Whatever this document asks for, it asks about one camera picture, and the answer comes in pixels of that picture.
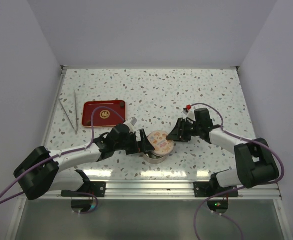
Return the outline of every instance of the gold emblem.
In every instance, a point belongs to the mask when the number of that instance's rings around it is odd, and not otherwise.
[[[100,112],[100,117],[102,119],[107,119],[110,117],[110,112],[108,110],[103,110]]]

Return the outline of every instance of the red tray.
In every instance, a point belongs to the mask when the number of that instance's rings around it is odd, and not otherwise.
[[[84,127],[91,127],[92,113],[98,107],[108,107],[113,109],[120,114],[123,119],[126,119],[126,102],[123,100],[88,101],[84,104],[83,108],[82,125]],[[114,127],[123,123],[123,120],[117,114],[107,108],[97,110],[94,115],[94,127],[97,128]]]

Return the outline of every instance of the white table surface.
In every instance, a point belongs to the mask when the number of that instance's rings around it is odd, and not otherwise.
[[[254,129],[235,69],[68,69],[60,99],[74,125],[77,94],[78,134],[72,129],[62,107],[57,105],[46,147],[62,150],[90,142],[91,130],[82,126],[83,106],[88,101],[124,100],[126,118],[136,117],[136,130],[146,134],[170,133],[186,105],[206,103],[224,117],[225,129],[254,138]],[[220,118],[210,111],[213,124]],[[110,128],[96,128],[96,137]],[[176,143],[172,155],[160,164],[146,162],[141,154],[118,151],[98,163],[79,165],[96,180],[208,180],[212,173],[236,167],[234,156],[198,137]]]

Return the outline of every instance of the gray floor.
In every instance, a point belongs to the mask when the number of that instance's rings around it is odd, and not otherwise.
[[[196,240],[193,216],[200,201],[102,200],[96,212],[78,216],[71,201],[28,201],[18,240]],[[282,240],[271,200],[233,200],[227,215],[236,220],[245,240]],[[203,240],[241,239],[235,225],[199,212],[197,228]]]

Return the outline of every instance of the white wall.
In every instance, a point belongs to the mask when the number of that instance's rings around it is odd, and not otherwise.
[[[278,0],[240,67],[240,81],[258,136],[282,156],[280,182],[293,229],[293,0]]]
[[[59,75],[60,66],[26,0],[0,0],[0,192],[41,144]],[[15,203],[0,206],[0,240]]]
[[[276,0],[28,0],[60,65],[239,66]]]

